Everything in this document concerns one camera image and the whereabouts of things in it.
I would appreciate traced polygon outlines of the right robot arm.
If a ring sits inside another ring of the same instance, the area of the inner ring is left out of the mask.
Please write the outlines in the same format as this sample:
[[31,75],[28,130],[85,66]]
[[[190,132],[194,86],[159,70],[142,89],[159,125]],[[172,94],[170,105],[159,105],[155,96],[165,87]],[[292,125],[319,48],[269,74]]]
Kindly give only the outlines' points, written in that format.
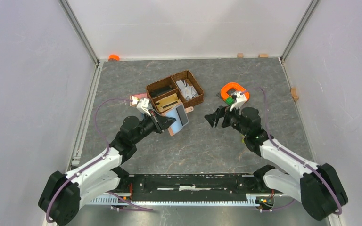
[[242,110],[220,106],[204,118],[211,127],[232,127],[244,137],[249,151],[271,161],[281,169],[268,166],[257,171],[253,180],[259,192],[278,190],[300,202],[306,212],[321,221],[331,214],[342,214],[348,203],[347,194],[333,166],[309,161],[283,146],[262,127],[259,111],[252,107]]

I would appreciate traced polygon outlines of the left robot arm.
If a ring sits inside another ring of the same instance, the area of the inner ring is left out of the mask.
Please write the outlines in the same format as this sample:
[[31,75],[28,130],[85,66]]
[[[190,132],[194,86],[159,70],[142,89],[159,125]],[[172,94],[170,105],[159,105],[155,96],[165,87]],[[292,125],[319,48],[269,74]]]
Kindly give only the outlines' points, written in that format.
[[175,122],[175,118],[162,116],[156,110],[151,110],[143,120],[128,116],[115,139],[96,157],[66,173],[53,172],[38,201],[46,221],[64,226],[92,199],[114,189],[125,191],[129,179],[113,170],[134,155],[138,142],[153,132],[162,133]]

